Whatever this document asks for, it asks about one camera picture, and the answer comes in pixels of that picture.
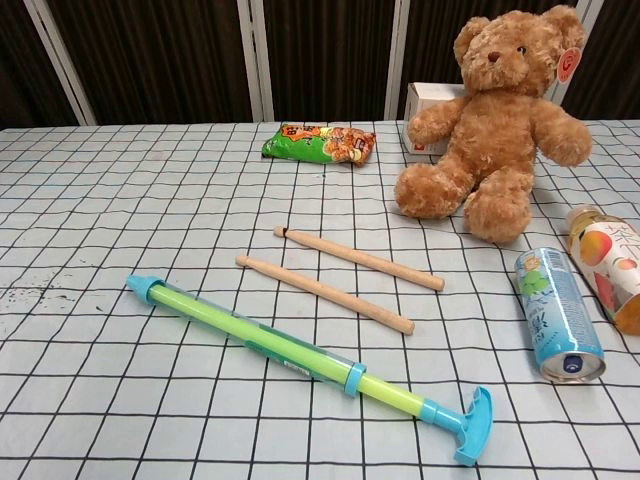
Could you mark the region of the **brown plush teddy bear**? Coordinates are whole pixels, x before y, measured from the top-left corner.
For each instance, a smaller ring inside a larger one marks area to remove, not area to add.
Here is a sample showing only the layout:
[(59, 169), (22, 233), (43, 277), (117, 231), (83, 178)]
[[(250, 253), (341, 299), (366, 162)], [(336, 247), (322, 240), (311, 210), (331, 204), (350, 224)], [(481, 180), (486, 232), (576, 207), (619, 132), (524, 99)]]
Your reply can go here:
[(584, 37), (567, 5), (471, 18), (453, 46), (465, 96), (408, 123), (413, 143), (446, 139), (448, 147), (437, 163), (414, 163), (399, 175), (394, 193), (401, 213), (440, 219), (462, 210), (474, 236), (514, 242), (531, 221), (536, 154), (574, 167), (591, 153), (586, 125), (544, 97), (563, 57), (580, 50)]

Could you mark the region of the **wooden drumstick dark-ringed tip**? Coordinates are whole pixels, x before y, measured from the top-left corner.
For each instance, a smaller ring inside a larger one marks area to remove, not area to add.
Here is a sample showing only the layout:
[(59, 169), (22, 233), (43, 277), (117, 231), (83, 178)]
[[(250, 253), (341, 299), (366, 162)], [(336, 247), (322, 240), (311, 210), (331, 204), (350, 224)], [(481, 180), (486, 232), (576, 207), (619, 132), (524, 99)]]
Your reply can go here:
[(273, 233), (278, 237), (292, 240), (303, 246), (327, 253), (346, 261), (363, 265), (382, 273), (399, 277), (408, 282), (418, 284), (435, 291), (442, 291), (445, 286), (445, 281), (440, 277), (298, 230), (278, 226), (273, 230)]

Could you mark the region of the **plain wooden drumstick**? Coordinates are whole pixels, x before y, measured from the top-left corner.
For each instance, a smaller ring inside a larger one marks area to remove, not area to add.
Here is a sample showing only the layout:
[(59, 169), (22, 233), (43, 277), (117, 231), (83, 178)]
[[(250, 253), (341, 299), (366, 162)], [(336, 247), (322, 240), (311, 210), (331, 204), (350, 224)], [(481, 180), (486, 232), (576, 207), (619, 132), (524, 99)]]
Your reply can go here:
[(313, 280), (277, 265), (257, 260), (248, 256), (237, 256), (236, 264), (253, 269), (265, 276), (284, 282), (290, 286), (312, 293), (325, 300), (354, 311), (396, 331), (412, 335), (415, 324), (412, 320), (395, 314), (387, 309), (360, 299), (319, 281)]

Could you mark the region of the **green snack bag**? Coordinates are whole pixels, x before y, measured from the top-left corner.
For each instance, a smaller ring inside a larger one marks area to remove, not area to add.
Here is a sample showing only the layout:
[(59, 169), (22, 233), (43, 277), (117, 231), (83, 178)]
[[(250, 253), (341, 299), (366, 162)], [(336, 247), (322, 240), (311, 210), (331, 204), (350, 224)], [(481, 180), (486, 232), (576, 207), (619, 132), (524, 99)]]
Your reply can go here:
[(357, 128), (285, 124), (264, 143), (261, 153), (308, 163), (362, 166), (375, 144), (375, 133)]

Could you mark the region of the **blue green water pump toy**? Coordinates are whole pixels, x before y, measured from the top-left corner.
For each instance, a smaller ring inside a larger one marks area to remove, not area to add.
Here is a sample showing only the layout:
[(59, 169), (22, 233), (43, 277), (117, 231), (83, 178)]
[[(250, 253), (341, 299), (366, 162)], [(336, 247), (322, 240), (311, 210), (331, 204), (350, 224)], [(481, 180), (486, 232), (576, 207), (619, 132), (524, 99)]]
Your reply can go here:
[(143, 302), (200, 321), (245, 347), (311, 378), (334, 384), (354, 397), (371, 397), (456, 437), (454, 460), (473, 466), (483, 454), (493, 426), (493, 400), (477, 387), (468, 411), (451, 411), (367, 372), (367, 366), (340, 357), (261, 322), (188, 294), (154, 276), (130, 275), (127, 285)]

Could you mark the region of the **white black checkered tablecloth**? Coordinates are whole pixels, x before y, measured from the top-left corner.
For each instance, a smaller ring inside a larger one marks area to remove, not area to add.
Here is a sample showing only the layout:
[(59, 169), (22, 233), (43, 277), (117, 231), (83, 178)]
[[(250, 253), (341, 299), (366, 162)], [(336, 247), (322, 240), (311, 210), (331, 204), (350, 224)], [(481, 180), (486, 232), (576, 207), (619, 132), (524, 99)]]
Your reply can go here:
[[(583, 295), (607, 368), (546, 382), (514, 263), (563, 248), (567, 211), (593, 204), (640, 228), (640, 121), (592, 121), (574, 169), (535, 165), (532, 221), (513, 244), (460, 215), (397, 212), (410, 158), (394, 122), (369, 162), (260, 153), (271, 123), (0, 132), (0, 480), (640, 480), (640, 338)], [(440, 277), (442, 291), (273, 233), (298, 230)], [(412, 320), (406, 335), (236, 264), (248, 256)], [(490, 390), (494, 426), (473, 468), (455, 440), (349, 397), (140, 302), (154, 275), (456, 410)]]

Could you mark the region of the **white cardboard box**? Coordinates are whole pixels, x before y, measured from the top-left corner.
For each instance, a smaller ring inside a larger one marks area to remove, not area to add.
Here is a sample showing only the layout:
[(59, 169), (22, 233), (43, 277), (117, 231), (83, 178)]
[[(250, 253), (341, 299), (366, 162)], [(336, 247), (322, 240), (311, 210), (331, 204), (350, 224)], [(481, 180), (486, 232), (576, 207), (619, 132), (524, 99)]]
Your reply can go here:
[(463, 84), (448, 83), (423, 83), (412, 82), (408, 85), (404, 126), (402, 140), (409, 154), (413, 155), (436, 155), (441, 156), (446, 153), (450, 136), (447, 135), (438, 142), (421, 145), (412, 142), (409, 138), (409, 122), (422, 110), (432, 107), (445, 101), (464, 98), (467, 96)]

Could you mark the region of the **light blue drink can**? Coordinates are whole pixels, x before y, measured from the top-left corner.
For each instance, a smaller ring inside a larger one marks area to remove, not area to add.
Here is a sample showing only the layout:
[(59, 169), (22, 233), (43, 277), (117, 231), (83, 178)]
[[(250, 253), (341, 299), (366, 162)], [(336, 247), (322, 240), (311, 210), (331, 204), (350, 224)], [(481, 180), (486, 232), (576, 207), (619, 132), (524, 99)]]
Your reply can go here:
[(566, 254), (529, 250), (515, 261), (515, 273), (541, 375), (565, 384), (600, 377), (604, 352)]

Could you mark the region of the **fruit tea plastic bottle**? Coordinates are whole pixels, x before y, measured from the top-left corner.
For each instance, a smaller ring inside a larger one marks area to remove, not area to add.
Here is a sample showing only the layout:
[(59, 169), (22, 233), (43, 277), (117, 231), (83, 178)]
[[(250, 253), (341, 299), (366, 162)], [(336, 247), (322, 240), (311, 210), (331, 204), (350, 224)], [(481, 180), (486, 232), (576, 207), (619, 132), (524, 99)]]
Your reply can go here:
[(640, 336), (640, 232), (593, 205), (572, 209), (567, 224), (569, 254), (610, 322)]

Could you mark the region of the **round red-white hang tag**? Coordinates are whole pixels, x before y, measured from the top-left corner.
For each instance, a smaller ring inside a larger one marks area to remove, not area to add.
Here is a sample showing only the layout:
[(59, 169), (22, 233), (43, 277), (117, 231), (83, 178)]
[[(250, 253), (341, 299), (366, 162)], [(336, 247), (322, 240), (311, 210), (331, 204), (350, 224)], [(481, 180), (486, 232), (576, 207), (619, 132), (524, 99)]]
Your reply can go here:
[(568, 83), (582, 58), (582, 50), (578, 47), (572, 47), (565, 50), (560, 56), (556, 68), (556, 78), (560, 84)]

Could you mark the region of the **dark folding screen white frame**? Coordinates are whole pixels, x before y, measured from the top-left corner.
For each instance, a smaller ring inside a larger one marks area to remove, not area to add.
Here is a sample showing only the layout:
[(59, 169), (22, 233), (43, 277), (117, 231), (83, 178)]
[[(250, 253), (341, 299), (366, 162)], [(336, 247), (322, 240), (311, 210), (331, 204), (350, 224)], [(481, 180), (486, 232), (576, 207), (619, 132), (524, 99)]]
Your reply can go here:
[[(237, 0), (47, 0), (96, 121), (248, 122)], [(395, 0), (263, 0), (279, 120), (384, 114)], [(409, 0), (401, 79), (457, 83), (467, 20), (577, 0)], [(563, 108), (640, 120), (640, 0), (604, 0)], [(23, 0), (0, 0), (0, 130), (77, 118)]]

